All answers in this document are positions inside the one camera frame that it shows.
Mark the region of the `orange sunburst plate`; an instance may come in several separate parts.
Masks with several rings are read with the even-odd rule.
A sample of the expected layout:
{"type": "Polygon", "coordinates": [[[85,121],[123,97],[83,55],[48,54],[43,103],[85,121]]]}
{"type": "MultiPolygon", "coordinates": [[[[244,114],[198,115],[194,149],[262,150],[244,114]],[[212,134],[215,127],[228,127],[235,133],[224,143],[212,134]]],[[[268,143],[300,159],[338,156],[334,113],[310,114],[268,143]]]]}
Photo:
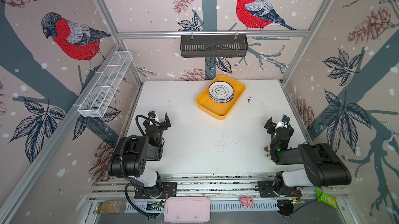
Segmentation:
{"type": "Polygon", "coordinates": [[[233,97],[227,99],[216,99],[211,97],[211,100],[217,104],[227,104],[233,100],[233,97]]]}

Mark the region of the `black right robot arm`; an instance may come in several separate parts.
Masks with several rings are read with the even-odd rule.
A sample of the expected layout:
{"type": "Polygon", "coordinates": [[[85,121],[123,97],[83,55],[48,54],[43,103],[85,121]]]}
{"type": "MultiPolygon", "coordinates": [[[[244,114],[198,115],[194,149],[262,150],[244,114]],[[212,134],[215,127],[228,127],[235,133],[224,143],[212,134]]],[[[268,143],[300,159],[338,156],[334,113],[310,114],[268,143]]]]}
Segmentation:
{"type": "Polygon", "coordinates": [[[283,115],[278,123],[270,118],[264,128],[271,135],[269,157],[276,165],[302,164],[302,169],[278,172],[274,177],[273,188],[279,195],[297,187],[328,187],[349,185],[352,182],[348,168],[327,144],[298,145],[289,148],[294,133],[289,123],[290,117],[283,115]]]}

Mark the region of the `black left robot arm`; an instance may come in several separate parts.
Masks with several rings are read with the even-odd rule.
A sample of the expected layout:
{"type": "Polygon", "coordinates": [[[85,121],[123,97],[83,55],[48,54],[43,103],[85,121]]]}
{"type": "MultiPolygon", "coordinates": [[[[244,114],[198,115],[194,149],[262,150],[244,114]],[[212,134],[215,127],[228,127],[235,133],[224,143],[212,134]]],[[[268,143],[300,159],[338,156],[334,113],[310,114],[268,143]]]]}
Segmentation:
{"type": "Polygon", "coordinates": [[[160,161],[163,156],[164,131],[171,127],[168,115],[160,122],[155,111],[137,115],[135,122],[140,135],[122,137],[111,156],[109,176],[126,180],[135,188],[135,199],[166,199],[169,194],[159,172],[146,163],[160,161]]]}

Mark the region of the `yellow plastic bin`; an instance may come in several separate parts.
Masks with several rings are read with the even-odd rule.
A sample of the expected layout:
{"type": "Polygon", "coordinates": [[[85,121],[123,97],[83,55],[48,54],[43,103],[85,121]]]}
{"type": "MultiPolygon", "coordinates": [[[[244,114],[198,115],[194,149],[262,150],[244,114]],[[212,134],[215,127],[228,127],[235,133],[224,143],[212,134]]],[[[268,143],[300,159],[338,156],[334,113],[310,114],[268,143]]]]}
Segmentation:
{"type": "Polygon", "coordinates": [[[205,113],[218,120],[224,120],[245,90],[243,83],[225,75],[218,75],[199,94],[196,103],[205,113]]]}

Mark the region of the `green snack packet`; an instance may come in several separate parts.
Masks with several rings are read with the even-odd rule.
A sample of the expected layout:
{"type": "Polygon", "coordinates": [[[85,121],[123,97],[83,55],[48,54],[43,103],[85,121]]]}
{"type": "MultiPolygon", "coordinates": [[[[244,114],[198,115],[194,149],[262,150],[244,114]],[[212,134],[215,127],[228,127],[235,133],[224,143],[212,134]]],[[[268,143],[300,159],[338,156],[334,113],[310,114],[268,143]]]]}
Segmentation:
{"type": "Polygon", "coordinates": [[[338,204],[337,204],[337,199],[335,197],[324,193],[322,189],[317,189],[316,192],[318,195],[317,200],[319,202],[322,202],[334,209],[337,209],[338,204]]]}

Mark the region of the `pink pig toy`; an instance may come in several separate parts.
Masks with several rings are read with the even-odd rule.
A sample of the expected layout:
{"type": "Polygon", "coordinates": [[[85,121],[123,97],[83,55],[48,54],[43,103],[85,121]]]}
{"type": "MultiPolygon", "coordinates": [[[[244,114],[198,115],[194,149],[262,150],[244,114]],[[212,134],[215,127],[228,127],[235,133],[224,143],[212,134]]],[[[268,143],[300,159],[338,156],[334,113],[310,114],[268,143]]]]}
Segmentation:
{"type": "Polygon", "coordinates": [[[242,195],[240,197],[240,202],[243,205],[243,207],[254,207],[255,206],[253,197],[242,195]]]}

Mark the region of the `pink plastic tray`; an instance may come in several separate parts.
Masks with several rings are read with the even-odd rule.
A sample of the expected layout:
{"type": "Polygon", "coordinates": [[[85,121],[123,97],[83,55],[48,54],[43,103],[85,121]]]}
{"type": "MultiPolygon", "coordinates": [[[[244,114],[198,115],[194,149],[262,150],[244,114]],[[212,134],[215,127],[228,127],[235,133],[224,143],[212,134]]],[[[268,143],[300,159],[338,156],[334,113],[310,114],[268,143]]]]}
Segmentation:
{"type": "Polygon", "coordinates": [[[164,207],[166,223],[207,223],[211,219],[211,202],[207,197],[168,198],[164,207]]]}

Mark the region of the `brown grain bag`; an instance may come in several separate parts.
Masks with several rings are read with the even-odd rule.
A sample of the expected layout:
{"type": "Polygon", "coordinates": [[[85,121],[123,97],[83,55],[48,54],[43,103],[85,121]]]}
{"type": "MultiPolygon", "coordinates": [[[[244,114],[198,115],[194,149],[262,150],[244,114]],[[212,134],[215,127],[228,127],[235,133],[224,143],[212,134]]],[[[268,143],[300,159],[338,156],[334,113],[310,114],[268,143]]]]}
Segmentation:
{"type": "Polygon", "coordinates": [[[96,206],[95,214],[122,214],[126,208],[126,201],[103,201],[96,206]]]}

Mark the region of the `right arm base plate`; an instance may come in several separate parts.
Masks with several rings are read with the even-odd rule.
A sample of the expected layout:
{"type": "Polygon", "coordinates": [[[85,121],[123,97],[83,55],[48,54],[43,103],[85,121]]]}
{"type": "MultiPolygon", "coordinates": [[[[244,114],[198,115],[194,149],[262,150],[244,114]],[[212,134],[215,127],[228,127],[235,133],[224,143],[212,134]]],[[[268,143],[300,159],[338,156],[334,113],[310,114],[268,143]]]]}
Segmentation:
{"type": "Polygon", "coordinates": [[[277,185],[275,181],[261,180],[257,182],[257,189],[262,198],[301,198],[302,193],[298,187],[288,187],[283,182],[277,185]]]}

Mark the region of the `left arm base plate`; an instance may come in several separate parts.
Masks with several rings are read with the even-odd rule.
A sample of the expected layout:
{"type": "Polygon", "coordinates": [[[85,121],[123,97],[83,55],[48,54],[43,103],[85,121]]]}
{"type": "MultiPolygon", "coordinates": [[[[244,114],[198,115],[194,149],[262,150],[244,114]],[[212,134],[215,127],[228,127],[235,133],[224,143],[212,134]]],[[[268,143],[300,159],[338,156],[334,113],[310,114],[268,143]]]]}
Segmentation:
{"type": "Polygon", "coordinates": [[[158,200],[175,197],[177,193],[176,182],[163,182],[153,187],[136,189],[134,198],[136,200],[158,200]]]}

